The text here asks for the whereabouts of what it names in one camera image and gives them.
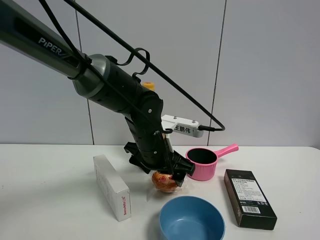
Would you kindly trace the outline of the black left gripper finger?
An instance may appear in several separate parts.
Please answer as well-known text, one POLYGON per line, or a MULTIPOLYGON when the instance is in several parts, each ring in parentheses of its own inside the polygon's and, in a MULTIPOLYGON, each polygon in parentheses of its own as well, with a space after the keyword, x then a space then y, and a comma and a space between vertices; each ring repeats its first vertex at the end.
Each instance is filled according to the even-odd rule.
POLYGON ((172 175, 172 180, 175 181, 176 185, 178 187, 181 187, 184 183, 184 180, 185 180, 185 176, 186 176, 186 173, 185 172, 175 172, 173 175, 172 175))

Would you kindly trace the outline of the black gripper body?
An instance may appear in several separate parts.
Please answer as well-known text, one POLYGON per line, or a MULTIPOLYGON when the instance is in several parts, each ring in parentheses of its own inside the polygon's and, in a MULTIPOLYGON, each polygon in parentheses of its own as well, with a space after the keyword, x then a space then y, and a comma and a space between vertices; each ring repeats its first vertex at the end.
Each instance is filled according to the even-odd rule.
POLYGON ((134 142, 127 142, 124 146, 125 152, 131 154, 131 164, 147 174, 158 171, 183 178, 186 174, 194 173, 195 165, 176 151, 170 151, 169 144, 160 131, 149 126, 138 126, 129 119, 126 123, 134 139, 134 142))

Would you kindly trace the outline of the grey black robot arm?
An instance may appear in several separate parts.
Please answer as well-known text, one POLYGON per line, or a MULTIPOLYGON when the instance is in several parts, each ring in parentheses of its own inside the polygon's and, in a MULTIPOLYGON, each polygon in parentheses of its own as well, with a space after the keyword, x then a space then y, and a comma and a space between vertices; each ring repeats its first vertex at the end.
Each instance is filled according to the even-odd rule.
POLYGON ((63 34, 57 34, 16 2, 0 3, 0 41, 3 45, 69 78, 82 97, 124 115, 134 142, 125 145, 130 163, 145 173, 168 174, 177 186, 195 171, 195 165, 175 152, 163 128, 163 101, 135 76, 102 54, 80 52, 63 34))

